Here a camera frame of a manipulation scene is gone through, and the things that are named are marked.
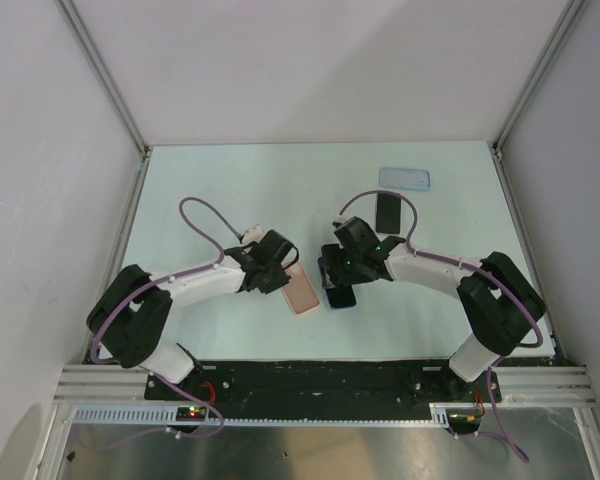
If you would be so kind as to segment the blue-edged black phone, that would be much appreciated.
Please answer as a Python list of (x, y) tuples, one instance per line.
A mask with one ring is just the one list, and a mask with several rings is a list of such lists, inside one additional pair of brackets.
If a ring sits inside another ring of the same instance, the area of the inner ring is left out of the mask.
[(351, 286), (338, 286), (325, 290), (328, 305), (331, 309), (341, 310), (357, 305), (354, 290)]

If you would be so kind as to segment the pink phone case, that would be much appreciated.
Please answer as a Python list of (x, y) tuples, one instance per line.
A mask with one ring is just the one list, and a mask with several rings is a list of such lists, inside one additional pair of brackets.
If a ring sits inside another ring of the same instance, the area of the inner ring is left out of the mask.
[(299, 316), (315, 310), (320, 300), (303, 266), (296, 263), (289, 265), (285, 271), (290, 280), (283, 287), (283, 294), (291, 312)]

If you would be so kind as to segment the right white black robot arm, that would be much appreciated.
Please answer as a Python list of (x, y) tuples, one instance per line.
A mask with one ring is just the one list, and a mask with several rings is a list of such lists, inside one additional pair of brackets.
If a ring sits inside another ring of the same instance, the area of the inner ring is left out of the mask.
[(523, 345), (529, 332), (542, 345), (537, 322), (544, 300), (514, 262), (494, 251), (475, 263), (414, 247), (408, 238), (380, 239), (361, 218), (336, 223), (337, 241), (321, 247), (318, 266), (323, 288), (388, 282), (414, 283), (460, 301), (471, 334), (448, 361), (442, 376), (444, 393), (466, 400), (478, 388), (478, 377)]

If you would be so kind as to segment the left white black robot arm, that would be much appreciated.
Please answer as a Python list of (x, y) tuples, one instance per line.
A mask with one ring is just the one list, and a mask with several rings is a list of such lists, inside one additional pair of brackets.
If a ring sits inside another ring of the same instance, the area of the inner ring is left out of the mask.
[(124, 267), (87, 316), (92, 361), (142, 368), (165, 379), (177, 397), (194, 397), (203, 366), (181, 342), (167, 338), (171, 314), (223, 295), (275, 292), (290, 282), (287, 269), (299, 260), (299, 249), (273, 229), (254, 227), (240, 240), (218, 259), (179, 272)]

